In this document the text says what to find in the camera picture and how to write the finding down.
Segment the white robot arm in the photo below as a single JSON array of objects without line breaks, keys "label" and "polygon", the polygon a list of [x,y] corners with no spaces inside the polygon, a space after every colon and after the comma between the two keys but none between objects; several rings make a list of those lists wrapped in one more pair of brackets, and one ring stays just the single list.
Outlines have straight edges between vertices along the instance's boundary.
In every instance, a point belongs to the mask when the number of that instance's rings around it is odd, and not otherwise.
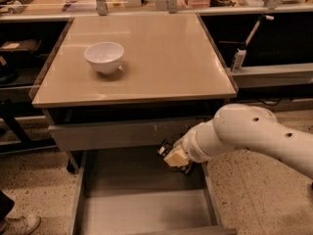
[{"label": "white robot arm", "polygon": [[277,159],[313,178],[313,134],[278,123],[265,108],[244,104],[226,105],[213,119],[192,127],[164,154],[164,161],[187,167],[237,149]]}]

